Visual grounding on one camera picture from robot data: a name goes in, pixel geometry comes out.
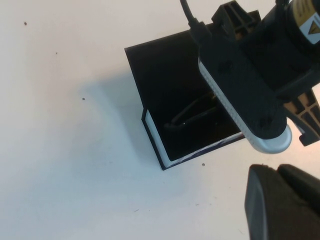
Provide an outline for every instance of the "open box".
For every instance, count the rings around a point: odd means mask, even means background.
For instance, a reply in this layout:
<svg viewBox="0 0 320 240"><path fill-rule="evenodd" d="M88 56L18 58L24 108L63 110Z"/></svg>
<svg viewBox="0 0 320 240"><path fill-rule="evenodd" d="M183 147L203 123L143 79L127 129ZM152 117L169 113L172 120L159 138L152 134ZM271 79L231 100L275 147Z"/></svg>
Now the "open box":
<svg viewBox="0 0 320 240"><path fill-rule="evenodd" d="M187 31L125 52L163 170L244 138L202 78L198 47Z"/></svg>

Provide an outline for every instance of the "robotic arm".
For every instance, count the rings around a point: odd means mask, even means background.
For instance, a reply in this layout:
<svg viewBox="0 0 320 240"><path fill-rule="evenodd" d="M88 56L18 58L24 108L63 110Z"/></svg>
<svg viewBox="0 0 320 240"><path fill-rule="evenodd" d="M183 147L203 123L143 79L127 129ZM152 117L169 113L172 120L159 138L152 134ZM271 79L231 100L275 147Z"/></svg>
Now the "robotic arm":
<svg viewBox="0 0 320 240"><path fill-rule="evenodd" d="M258 151L277 154L291 144L289 117L304 146L320 140L320 2L276 1L261 20L236 1L221 5L209 31L181 4L199 47L199 70L228 114Z"/></svg>

